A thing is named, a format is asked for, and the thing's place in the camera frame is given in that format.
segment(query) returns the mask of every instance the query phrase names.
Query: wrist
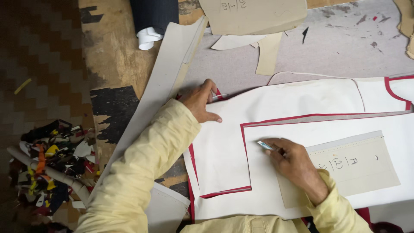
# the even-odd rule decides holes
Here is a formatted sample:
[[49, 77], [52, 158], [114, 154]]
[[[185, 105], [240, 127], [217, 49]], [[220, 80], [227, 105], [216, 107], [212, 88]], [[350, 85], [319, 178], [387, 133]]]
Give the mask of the wrist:
[[311, 182], [307, 182], [301, 188], [307, 194], [312, 204], [318, 206], [328, 197], [329, 189], [317, 172], [316, 176]]

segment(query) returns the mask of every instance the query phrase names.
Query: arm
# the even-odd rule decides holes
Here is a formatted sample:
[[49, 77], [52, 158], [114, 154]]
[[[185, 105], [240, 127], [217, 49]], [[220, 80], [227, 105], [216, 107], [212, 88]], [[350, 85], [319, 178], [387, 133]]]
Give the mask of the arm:
[[164, 174], [200, 131], [199, 122], [221, 121], [205, 111], [215, 84], [207, 80], [182, 100], [170, 100], [150, 125], [111, 166], [87, 213], [80, 217], [78, 233], [147, 232], [144, 210], [154, 179]]
[[367, 222], [338, 193], [326, 170], [316, 170], [305, 147], [284, 138], [262, 140], [274, 150], [266, 154], [275, 168], [301, 188], [309, 198], [308, 209], [321, 233], [371, 232]]

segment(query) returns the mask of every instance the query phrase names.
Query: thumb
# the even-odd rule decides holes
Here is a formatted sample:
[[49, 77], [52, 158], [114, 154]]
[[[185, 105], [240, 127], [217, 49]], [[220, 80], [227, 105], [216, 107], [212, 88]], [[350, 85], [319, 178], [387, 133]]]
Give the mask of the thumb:
[[223, 119], [221, 119], [221, 117], [215, 113], [212, 113], [212, 112], [206, 112], [206, 113], [207, 113], [206, 121], [216, 121], [219, 123], [223, 121]]

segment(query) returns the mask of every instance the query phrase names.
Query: tailor's chalk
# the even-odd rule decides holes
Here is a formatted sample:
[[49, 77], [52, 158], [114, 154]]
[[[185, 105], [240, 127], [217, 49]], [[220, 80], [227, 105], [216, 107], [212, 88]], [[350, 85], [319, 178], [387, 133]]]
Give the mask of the tailor's chalk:
[[262, 142], [262, 141], [258, 141], [259, 145], [261, 145], [264, 149], [267, 150], [273, 150], [273, 148], [271, 148], [268, 144]]

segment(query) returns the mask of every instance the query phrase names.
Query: rolled fabric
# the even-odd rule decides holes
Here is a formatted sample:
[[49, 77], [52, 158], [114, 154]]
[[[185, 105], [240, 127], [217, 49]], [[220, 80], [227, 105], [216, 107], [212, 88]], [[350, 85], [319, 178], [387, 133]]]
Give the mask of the rolled fabric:
[[153, 27], [144, 28], [137, 33], [139, 49], [148, 50], [154, 46], [154, 41], [161, 40], [164, 35], [155, 32]]
[[142, 50], [150, 49], [154, 41], [162, 39], [170, 22], [179, 23], [177, 0], [130, 0], [130, 4]]

